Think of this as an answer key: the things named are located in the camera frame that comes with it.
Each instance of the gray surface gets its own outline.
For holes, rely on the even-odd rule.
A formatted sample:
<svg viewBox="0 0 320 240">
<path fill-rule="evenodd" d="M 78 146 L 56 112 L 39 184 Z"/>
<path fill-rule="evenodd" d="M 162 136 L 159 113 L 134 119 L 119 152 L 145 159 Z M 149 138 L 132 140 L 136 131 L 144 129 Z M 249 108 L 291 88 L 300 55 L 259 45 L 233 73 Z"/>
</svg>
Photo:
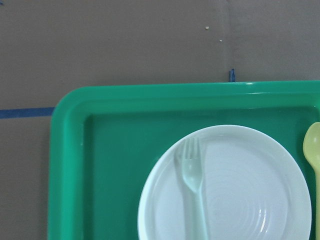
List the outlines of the gray surface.
<svg viewBox="0 0 320 240">
<path fill-rule="evenodd" d="M 3 2 L 0 109 L 83 86 L 227 82 L 231 68 L 320 79 L 318 0 Z M 49 120 L 0 119 L 0 239 L 46 238 Z"/>
<path fill-rule="evenodd" d="M 47 234 L 50 117 L 0 119 L 0 239 Z"/>
</svg>

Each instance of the fork handle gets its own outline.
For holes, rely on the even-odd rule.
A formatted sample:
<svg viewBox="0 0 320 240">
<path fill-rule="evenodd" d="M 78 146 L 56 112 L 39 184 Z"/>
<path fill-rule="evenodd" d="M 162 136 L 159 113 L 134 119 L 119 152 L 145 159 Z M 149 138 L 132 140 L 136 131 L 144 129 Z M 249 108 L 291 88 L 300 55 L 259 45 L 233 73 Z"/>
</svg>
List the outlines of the fork handle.
<svg viewBox="0 0 320 240">
<path fill-rule="evenodd" d="M 187 240 L 209 240 L 206 215 L 201 191 L 189 192 L 185 201 L 185 213 L 187 221 Z"/>
</svg>

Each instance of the white plate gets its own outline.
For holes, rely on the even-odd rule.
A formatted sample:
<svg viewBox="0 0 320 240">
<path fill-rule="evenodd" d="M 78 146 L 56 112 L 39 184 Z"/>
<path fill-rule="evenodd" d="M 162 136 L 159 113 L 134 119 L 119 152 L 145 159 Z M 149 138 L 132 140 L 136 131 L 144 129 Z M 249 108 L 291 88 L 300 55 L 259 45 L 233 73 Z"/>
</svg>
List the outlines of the white plate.
<svg viewBox="0 0 320 240">
<path fill-rule="evenodd" d="M 198 136 L 203 150 L 202 194 L 210 239 L 309 239 L 310 196 L 293 157 L 260 131 L 217 125 L 182 138 L 153 167 L 139 203 L 140 240 L 186 239 L 174 152 L 191 136 Z"/>
</svg>

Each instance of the plastic fork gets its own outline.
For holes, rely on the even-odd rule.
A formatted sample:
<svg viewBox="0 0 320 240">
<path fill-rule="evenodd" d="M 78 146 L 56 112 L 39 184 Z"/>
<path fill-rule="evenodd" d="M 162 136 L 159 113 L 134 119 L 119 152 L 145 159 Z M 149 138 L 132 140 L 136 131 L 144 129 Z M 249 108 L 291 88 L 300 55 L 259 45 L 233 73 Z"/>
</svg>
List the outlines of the plastic fork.
<svg viewBox="0 0 320 240">
<path fill-rule="evenodd" d="M 202 197 L 204 176 L 199 139 L 197 137 L 185 139 L 176 151 L 176 166 L 185 196 L 183 204 L 186 239 L 209 240 Z"/>
</svg>

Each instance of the green tray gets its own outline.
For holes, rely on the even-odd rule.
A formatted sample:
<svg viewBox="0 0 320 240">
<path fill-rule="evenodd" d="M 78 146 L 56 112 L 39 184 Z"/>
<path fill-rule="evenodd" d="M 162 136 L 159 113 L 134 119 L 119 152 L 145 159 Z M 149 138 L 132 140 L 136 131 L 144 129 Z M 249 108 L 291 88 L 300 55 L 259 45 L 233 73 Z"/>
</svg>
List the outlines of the green tray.
<svg viewBox="0 0 320 240">
<path fill-rule="evenodd" d="M 140 194 L 154 164 L 183 136 L 223 124 L 259 130 L 291 153 L 307 181 L 314 216 L 315 175 L 302 145 L 319 120 L 320 81 L 72 91 L 51 123 L 48 239 L 137 240 Z"/>
</svg>

